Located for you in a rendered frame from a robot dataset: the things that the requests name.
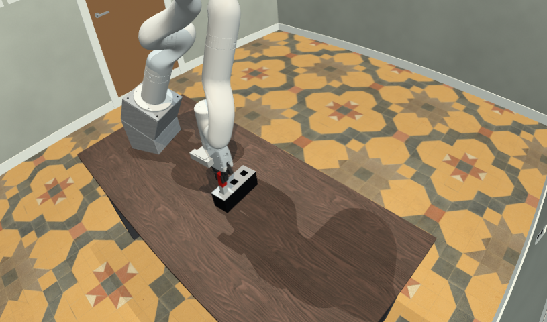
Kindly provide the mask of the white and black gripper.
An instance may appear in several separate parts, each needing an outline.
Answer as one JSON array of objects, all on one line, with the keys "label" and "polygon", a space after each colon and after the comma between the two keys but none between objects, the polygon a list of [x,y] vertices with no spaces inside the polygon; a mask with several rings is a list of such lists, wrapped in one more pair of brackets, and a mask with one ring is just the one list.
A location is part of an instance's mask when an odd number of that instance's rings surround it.
[{"label": "white and black gripper", "polygon": [[233,162],[232,162],[232,157],[231,157],[228,146],[222,149],[218,149],[210,157],[213,158],[214,165],[211,167],[213,171],[215,172],[216,180],[218,180],[217,173],[220,171],[221,182],[222,184],[224,184],[229,179],[228,174],[231,175],[233,173],[231,169],[231,167],[233,166]]}]

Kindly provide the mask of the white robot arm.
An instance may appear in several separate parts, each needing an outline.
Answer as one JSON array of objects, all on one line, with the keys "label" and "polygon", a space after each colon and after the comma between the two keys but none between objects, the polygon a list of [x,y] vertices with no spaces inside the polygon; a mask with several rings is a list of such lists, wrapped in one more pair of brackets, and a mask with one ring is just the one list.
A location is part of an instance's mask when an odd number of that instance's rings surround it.
[{"label": "white robot arm", "polygon": [[[174,0],[168,9],[147,19],[140,27],[140,45],[153,50],[146,59],[143,83],[134,91],[134,101],[141,109],[161,112],[171,106],[173,97],[168,85],[172,68],[194,44],[196,31],[192,21],[201,6],[201,0]],[[228,145],[234,126],[230,78],[240,27],[240,5],[238,0],[209,0],[207,14],[202,69],[206,99],[194,107],[202,146],[191,151],[190,156],[210,168],[214,165],[210,156]]]}]

